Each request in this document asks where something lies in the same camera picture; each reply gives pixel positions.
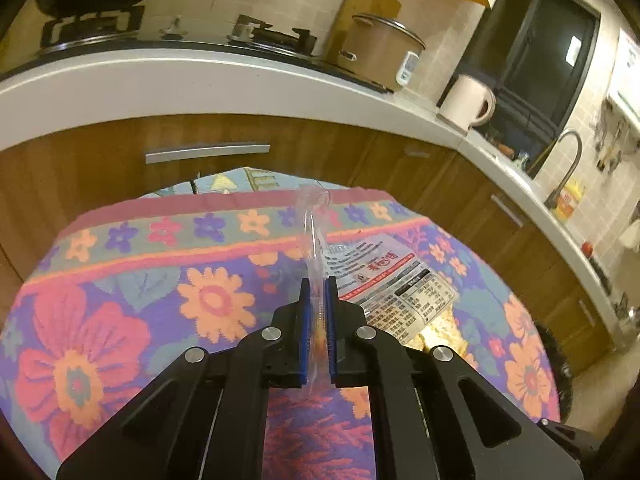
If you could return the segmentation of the white countertop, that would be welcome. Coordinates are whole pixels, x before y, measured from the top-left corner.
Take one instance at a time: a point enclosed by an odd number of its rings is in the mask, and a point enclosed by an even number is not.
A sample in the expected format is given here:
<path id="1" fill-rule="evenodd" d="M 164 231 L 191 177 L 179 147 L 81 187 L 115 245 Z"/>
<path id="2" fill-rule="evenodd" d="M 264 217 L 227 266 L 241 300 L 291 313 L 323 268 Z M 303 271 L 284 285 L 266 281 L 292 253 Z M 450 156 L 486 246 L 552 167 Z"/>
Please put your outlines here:
<path id="1" fill-rule="evenodd" d="M 616 347 L 625 338 L 596 272 L 539 197 L 536 185 L 472 131 L 434 110 L 344 79 L 251 56 L 200 49 L 134 48 L 83 53 L 1 83 L 1 146 L 117 119 L 242 114 L 335 122 L 453 148 L 516 203 L 575 272 Z"/>

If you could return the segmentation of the clear printed plastic bag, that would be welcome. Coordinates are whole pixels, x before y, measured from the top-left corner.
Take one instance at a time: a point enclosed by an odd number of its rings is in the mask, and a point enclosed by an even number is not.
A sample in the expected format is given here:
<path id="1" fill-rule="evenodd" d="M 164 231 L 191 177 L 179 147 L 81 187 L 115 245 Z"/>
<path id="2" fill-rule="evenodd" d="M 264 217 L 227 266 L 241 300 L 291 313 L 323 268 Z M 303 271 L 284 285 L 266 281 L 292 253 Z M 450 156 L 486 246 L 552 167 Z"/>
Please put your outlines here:
<path id="1" fill-rule="evenodd" d="M 451 307 L 459 294 L 418 256 L 388 234 L 344 244 L 329 242 L 332 198 L 319 185 L 296 192 L 298 244 L 310 281 L 311 336 L 307 390 L 329 388 L 329 303 L 324 286 L 336 279 L 337 296 L 363 308 L 366 323 L 408 344 Z"/>

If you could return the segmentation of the brown rice cooker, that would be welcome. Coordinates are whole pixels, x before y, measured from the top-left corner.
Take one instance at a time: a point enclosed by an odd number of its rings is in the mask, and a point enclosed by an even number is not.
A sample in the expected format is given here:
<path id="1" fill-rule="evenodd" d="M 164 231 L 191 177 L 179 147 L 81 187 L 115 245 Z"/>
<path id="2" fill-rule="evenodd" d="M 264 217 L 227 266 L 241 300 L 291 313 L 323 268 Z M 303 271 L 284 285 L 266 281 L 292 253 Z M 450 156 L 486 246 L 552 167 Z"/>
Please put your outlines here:
<path id="1" fill-rule="evenodd" d="M 352 16 L 336 62 L 343 70 L 396 92 L 409 83 L 425 48 L 424 41 L 401 22 L 359 13 Z"/>

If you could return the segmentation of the dark window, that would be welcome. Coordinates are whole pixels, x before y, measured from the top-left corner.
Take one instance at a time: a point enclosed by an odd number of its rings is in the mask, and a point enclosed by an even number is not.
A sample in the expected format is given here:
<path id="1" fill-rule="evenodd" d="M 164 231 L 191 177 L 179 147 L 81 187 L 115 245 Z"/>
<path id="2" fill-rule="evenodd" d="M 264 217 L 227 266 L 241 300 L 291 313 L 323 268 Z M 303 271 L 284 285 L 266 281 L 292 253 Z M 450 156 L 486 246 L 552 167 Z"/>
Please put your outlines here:
<path id="1" fill-rule="evenodd" d="M 600 13 L 578 0 L 496 0 L 451 77 L 494 92 L 494 116 L 478 131 L 515 155 L 542 156 L 576 104 L 599 26 Z"/>

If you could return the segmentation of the white electric kettle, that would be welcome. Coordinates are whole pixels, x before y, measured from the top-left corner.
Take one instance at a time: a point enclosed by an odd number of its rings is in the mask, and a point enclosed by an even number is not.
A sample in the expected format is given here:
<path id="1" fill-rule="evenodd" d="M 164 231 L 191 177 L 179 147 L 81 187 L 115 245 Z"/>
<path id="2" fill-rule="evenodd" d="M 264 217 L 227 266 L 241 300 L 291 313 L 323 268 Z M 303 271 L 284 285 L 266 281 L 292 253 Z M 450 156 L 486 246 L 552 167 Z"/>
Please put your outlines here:
<path id="1" fill-rule="evenodd" d="M 460 74 L 439 107 L 437 117 L 463 134 L 485 125 L 495 113 L 497 100 L 487 84 Z"/>

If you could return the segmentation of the wooden cutting board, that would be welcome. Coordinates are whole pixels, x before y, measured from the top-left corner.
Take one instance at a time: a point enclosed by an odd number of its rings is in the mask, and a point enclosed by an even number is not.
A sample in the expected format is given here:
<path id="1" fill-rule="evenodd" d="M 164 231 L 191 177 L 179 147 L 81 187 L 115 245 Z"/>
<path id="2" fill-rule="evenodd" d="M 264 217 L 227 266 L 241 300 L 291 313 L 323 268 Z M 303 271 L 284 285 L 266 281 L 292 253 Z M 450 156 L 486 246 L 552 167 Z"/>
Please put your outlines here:
<path id="1" fill-rule="evenodd" d="M 373 14 L 382 18 L 397 18 L 401 9 L 398 0 L 343 0 L 329 32 L 322 58 L 326 62 L 335 63 L 338 51 L 344 44 L 345 37 L 352 26 L 354 14 Z"/>

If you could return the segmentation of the red tomato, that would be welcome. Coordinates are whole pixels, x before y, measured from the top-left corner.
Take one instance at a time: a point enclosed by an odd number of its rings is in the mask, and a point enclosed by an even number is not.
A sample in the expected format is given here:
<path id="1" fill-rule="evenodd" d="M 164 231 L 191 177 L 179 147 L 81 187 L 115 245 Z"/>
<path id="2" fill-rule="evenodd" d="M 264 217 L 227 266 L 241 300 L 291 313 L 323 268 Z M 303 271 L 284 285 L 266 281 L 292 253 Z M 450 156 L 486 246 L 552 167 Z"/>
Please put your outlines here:
<path id="1" fill-rule="evenodd" d="M 582 244 L 582 247 L 580 249 L 585 256 L 589 257 L 592 255 L 593 246 L 590 242 L 585 242 L 584 244 Z"/>

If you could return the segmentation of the floral tablecloth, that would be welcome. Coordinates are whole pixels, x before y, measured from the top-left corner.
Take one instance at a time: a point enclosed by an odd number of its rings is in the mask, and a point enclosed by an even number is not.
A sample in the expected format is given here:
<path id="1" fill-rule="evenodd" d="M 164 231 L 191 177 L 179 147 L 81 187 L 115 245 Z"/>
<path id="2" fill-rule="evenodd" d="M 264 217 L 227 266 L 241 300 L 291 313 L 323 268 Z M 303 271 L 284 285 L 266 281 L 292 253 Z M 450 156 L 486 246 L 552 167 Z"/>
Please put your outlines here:
<path id="1" fill-rule="evenodd" d="M 259 191 L 235 169 L 91 211 L 58 234 L 1 332 L 1 411 L 46 477 L 181 352 L 231 348 L 298 297 L 307 185 L 279 174 Z M 454 290 L 414 348 L 446 344 L 529 418 L 563 416 L 541 334 L 485 261 L 376 184 L 326 192 L 329 243 L 391 236 Z"/>

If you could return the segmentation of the black gas stove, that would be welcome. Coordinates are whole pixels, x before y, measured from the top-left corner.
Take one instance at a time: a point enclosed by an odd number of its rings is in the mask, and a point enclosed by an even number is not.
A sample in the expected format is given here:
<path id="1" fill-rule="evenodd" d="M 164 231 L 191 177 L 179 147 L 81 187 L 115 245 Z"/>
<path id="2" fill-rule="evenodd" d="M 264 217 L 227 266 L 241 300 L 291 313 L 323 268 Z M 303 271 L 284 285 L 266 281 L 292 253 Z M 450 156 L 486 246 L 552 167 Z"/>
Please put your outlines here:
<path id="1" fill-rule="evenodd" d="M 9 58 L 1 57 L 1 77 L 24 72 L 74 55 L 131 49 L 189 49 L 235 53 L 291 64 L 359 84 L 385 94 L 389 88 L 323 61 L 314 54 L 317 37 L 309 29 L 294 27 L 280 32 L 273 24 L 241 14 L 232 24 L 202 27 L 174 15 L 155 28 L 143 28 L 151 20 L 146 6 L 133 6 L 108 16 L 95 13 L 50 20 L 42 26 L 38 44 Z"/>

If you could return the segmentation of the yellow detergent bottle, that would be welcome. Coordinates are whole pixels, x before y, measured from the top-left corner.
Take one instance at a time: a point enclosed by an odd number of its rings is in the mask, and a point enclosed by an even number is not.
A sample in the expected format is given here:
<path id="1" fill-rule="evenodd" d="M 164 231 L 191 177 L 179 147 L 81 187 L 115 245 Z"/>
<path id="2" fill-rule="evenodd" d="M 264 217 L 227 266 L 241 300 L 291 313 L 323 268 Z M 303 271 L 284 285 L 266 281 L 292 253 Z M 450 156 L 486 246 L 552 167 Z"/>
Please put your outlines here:
<path id="1" fill-rule="evenodd" d="M 585 185 L 575 179 L 568 180 L 567 184 L 563 186 L 553 209 L 553 214 L 559 222 L 565 223 L 568 221 L 582 201 L 585 189 Z"/>

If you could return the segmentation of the black trash bin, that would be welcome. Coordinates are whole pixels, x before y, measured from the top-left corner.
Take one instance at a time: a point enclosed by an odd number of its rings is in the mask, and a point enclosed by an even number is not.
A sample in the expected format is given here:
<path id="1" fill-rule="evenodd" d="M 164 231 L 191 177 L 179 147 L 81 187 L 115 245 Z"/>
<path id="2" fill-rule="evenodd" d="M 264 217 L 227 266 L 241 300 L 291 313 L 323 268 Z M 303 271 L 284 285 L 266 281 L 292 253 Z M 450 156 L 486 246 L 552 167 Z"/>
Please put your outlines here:
<path id="1" fill-rule="evenodd" d="M 573 378 L 570 363 L 551 330 L 540 323 L 535 323 L 536 330 L 546 352 L 552 377 L 558 392 L 560 422 L 567 422 L 574 401 Z"/>

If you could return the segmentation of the curved metal faucet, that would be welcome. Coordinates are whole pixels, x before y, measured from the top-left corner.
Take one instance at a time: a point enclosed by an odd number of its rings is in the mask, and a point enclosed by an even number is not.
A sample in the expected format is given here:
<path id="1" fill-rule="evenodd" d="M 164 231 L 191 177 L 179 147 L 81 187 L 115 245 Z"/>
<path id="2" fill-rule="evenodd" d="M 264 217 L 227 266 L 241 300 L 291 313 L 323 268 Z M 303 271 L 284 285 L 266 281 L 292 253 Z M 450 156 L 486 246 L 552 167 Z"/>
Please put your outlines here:
<path id="1" fill-rule="evenodd" d="M 544 206 L 548 210 L 555 209 L 556 206 L 558 206 L 562 189 L 567 185 L 570 177 L 582 161 L 584 141 L 576 129 L 568 128 L 564 130 L 555 142 L 555 146 L 560 148 L 562 145 L 567 144 L 568 141 L 574 142 L 573 156 L 570 157 L 566 153 L 562 153 L 563 158 L 555 165 L 552 174 L 550 174 L 548 179 L 548 192 L 544 199 Z"/>

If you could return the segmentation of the white water heater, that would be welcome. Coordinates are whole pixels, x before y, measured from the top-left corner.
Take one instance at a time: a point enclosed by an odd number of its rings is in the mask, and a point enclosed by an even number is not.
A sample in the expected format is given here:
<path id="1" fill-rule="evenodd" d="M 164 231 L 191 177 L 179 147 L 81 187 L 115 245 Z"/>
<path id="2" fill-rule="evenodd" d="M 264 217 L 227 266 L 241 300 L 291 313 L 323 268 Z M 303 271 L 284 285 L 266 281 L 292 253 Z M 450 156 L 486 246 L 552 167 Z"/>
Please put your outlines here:
<path id="1" fill-rule="evenodd" d="M 636 136 L 640 128 L 640 50 L 638 44 L 620 29 L 616 57 L 606 99 L 631 125 Z"/>

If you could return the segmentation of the brown kitchen cabinets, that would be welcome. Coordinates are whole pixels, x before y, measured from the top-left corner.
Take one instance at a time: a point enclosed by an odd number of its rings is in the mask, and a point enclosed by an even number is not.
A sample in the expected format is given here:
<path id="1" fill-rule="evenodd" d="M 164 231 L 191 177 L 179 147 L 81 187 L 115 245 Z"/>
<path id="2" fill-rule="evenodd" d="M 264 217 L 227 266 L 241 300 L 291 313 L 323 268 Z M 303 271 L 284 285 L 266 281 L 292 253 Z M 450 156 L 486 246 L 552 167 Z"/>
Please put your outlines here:
<path id="1" fill-rule="evenodd" d="M 593 268 L 532 185 L 470 140 L 257 115 L 175 115 L 40 136 L 1 154 L 1 303 L 84 212 L 241 166 L 378 188 L 470 246 L 552 331 L 575 373 L 614 344 Z"/>

